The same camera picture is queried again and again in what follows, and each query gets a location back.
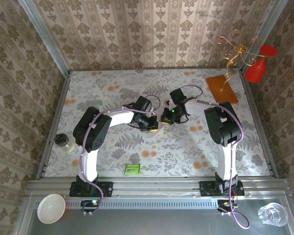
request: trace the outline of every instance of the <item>table surface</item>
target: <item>table surface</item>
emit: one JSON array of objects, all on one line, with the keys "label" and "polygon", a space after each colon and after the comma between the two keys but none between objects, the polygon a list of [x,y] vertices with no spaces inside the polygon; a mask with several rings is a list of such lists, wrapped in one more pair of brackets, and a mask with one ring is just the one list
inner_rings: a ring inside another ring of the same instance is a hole
[{"label": "table surface", "polygon": [[[237,211],[249,219],[248,230],[217,210],[98,210],[93,216],[66,210],[54,224],[43,224],[34,211],[27,235],[289,235],[288,225],[263,224],[258,218],[258,210],[270,202],[279,203],[274,199],[240,201]],[[238,220],[246,225],[239,215]]]},{"label": "table surface", "polygon": [[[183,85],[194,84],[203,88],[200,99],[215,102],[205,79],[227,73],[227,69],[175,70],[117,70],[76,71],[71,82],[59,121],[57,134],[72,138],[74,127],[90,106],[107,110],[135,102],[139,95],[160,97],[158,118],[170,99],[169,93]],[[238,72],[230,86],[239,103],[233,105],[245,137],[238,145],[236,168],[238,175],[269,175],[264,152],[259,142],[248,101]],[[184,88],[187,97],[199,93],[195,88]],[[154,97],[149,97],[158,106]],[[111,127],[98,152],[97,171],[100,177],[124,176],[125,164],[141,164],[140,176],[214,176],[217,145],[212,141],[204,113],[190,116],[184,124],[166,126],[154,138],[126,124]],[[75,176],[79,172],[81,147],[71,153],[55,144],[52,147],[45,177]]]}]

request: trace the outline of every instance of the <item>glass cup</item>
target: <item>glass cup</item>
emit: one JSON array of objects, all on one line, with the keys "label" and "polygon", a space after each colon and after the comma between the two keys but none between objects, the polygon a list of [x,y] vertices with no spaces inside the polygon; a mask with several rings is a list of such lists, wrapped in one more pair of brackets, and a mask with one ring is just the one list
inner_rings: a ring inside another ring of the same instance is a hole
[{"label": "glass cup", "polygon": [[288,222],[288,213],[285,208],[278,203],[269,203],[261,207],[258,211],[258,217],[264,224],[271,224],[282,227]]}]

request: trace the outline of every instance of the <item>patterned wallpaper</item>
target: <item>patterned wallpaper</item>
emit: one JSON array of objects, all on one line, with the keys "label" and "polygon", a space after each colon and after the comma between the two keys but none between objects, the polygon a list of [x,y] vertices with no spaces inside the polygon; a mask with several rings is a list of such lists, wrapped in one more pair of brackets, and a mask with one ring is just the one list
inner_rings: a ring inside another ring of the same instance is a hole
[{"label": "patterned wallpaper", "polygon": [[252,90],[279,174],[289,179],[294,196],[294,0],[266,43],[279,54],[268,60],[264,79]]},{"label": "patterned wallpaper", "polygon": [[11,234],[63,77],[18,1],[0,0],[0,235]]},{"label": "patterned wallpaper", "polygon": [[218,35],[246,43],[272,0],[35,0],[70,70],[224,67]]}]

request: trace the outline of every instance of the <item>white bowl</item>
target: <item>white bowl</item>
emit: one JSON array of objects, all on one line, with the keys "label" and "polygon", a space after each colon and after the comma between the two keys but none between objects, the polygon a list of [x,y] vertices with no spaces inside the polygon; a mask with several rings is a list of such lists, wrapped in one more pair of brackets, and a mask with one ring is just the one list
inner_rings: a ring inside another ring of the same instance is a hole
[{"label": "white bowl", "polygon": [[50,194],[38,206],[37,215],[41,222],[52,224],[58,221],[65,210],[65,201],[59,194]]}]

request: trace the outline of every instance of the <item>orange wooden board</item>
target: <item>orange wooden board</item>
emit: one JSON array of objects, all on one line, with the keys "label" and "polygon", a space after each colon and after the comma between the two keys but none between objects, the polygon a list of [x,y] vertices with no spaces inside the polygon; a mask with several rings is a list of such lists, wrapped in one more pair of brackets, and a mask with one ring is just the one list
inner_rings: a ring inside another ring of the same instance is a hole
[{"label": "orange wooden board", "polygon": [[225,84],[221,92],[221,88],[225,82],[224,75],[208,77],[206,78],[206,82],[217,103],[229,101],[231,104],[237,104],[239,102],[229,83]]}]

